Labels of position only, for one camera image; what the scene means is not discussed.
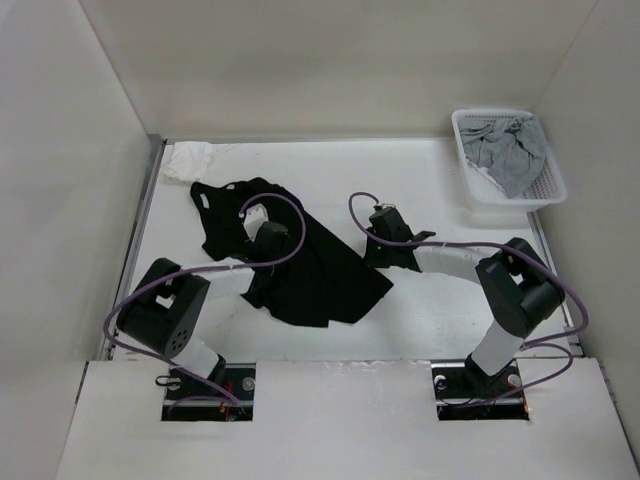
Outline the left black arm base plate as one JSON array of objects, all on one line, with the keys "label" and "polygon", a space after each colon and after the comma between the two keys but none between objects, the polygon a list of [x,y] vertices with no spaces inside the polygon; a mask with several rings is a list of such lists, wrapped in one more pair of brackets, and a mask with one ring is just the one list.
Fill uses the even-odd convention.
[{"label": "left black arm base plate", "polygon": [[164,389],[164,422],[250,422],[256,392],[255,363],[232,363],[225,368],[219,388],[170,368],[155,385]]}]

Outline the black tank top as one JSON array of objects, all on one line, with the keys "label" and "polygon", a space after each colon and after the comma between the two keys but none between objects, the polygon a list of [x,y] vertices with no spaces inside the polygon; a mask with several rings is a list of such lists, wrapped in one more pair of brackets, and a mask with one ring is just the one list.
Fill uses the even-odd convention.
[{"label": "black tank top", "polygon": [[275,198],[282,195],[302,208],[301,201],[282,186],[257,177],[223,187],[195,182],[190,187],[205,233],[203,250],[215,261],[228,257],[247,263],[269,258],[255,251],[239,216],[250,198],[258,200],[268,218],[287,228],[289,244],[273,257],[291,252],[306,226],[302,249],[291,260],[255,271],[243,298],[253,307],[266,308],[272,317],[294,326],[326,328],[331,321],[355,324],[368,314],[393,288],[383,274],[364,260],[309,213],[300,220],[290,204]]}]

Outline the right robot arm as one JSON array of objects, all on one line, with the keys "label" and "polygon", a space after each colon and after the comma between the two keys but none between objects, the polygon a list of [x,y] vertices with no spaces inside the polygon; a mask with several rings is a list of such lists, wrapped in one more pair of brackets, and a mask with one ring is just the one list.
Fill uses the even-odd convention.
[{"label": "right robot arm", "polygon": [[564,302],[564,291],[526,262],[540,257],[524,239],[484,257],[469,249],[422,246],[433,234],[414,234],[399,211],[376,206],[369,216],[364,260],[378,269],[400,267],[419,273],[444,274],[479,285],[493,321],[478,346],[465,360],[464,384],[474,395],[489,394],[500,383],[524,341]]}]

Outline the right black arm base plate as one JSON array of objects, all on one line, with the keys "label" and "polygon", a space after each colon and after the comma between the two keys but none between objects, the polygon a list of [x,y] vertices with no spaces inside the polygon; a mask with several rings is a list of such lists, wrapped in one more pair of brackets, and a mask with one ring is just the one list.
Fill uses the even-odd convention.
[{"label": "right black arm base plate", "polygon": [[440,421],[529,420],[522,392],[496,400],[522,385],[516,361],[487,385],[473,385],[461,363],[435,364],[431,373]]}]

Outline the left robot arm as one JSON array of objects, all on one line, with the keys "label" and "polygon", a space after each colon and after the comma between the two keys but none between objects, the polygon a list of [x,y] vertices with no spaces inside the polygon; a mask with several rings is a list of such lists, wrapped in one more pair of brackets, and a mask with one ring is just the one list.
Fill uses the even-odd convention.
[{"label": "left robot arm", "polygon": [[204,304],[240,296],[270,277],[299,250],[288,229],[271,221],[253,222],[238,253],[197,267],[167,258],[155,260],[120,308],[117,329],[143,346],[145,354],[190,376],[190,386],[206,399],[224,387],[226,360],[194,336]]}]

